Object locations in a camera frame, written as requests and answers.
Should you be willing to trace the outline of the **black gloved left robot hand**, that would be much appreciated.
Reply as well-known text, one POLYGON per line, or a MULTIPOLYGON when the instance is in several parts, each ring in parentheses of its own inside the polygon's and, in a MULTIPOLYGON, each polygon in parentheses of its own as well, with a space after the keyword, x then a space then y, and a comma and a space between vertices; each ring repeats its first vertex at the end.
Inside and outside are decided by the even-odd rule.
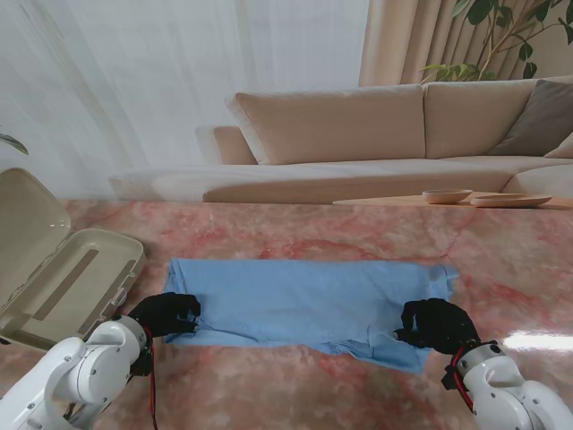
POLYGON ((193 333, 201 315, 201 304, 193 295, 163 293, 144 298, 128 316, 152 338, 193 333))

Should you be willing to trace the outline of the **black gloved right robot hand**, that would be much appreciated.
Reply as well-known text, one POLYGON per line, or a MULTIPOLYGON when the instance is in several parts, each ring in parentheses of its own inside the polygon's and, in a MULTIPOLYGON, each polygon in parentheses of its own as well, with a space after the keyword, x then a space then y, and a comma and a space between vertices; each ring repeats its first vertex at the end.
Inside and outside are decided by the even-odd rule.
POLYGON ((398 340, 454 356, 466 345, 479 345, 480 337, 465 310, 441 298, 406 302, 398 340))

